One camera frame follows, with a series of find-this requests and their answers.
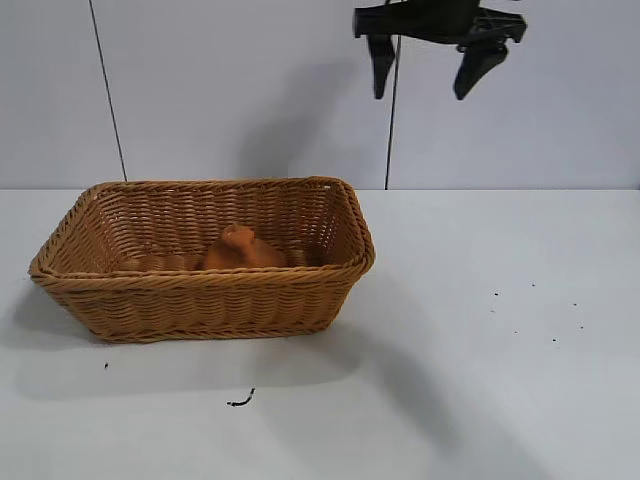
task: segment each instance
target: orange object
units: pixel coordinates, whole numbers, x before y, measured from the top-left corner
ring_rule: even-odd
[[[224,229],[202,262],[204,270],[286,266],[287,260],[282,252],[256,238],[249,227],[237,223]]]

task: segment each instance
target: white table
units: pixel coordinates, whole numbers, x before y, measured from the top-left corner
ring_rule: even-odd
[[[330,330],[146,346],[27,277],[77,194],[0,192],[1,478],[640,478],[640,192],[360,192]]]

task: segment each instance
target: black robotic claw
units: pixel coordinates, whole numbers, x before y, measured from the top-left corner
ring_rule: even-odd
[[[491,69],[507,58],[505,42],[520,43],[527,29],[521,15],[479,6],[480,0],[407,0],[378,7],[356,8],[356,38],[367,36],[373,64],[374,93],[382,98],[395,59],[392,35],[455,44],[464,53],[454,82],[462,100]]]

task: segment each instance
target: wicker weave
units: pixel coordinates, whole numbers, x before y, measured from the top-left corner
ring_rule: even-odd
[[[289,266],[194,270],[233,222]],[[84,192],[29,273],[98,337],[154,342],[318,332],[373,260],[353,189],[337,179],[131,182]]]

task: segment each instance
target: white wall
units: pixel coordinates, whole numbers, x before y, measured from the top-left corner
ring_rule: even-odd
[[[402,40],[391,187],[638,188],[640,3],[483,3],[529,29],[462,102],[461,55]]]
[[[130,179],[331,175],[382,188],[376,102],[344,0],[95,0]]]
[[[0,2],[0,188],[122,179],[87,0]]]

